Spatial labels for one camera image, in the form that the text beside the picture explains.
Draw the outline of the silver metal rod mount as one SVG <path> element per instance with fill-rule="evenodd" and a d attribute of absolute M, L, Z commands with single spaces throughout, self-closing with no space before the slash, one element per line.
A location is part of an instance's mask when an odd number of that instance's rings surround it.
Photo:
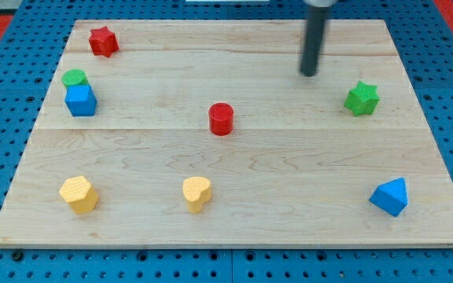
<path fill-rule="evenodd" d="M 331 7 L 337 0 L 304 0 L 304 2 L 313 7 Z"/>

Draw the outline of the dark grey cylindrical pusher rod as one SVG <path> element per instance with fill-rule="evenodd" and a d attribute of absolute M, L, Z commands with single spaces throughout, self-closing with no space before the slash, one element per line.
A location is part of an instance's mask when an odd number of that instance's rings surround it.
<path fill-rule="evenodd" d="M 307 77 L 317 73 L 326 22 L 330 7 L 309 5 L 300 59 L 300 73 Z"/>

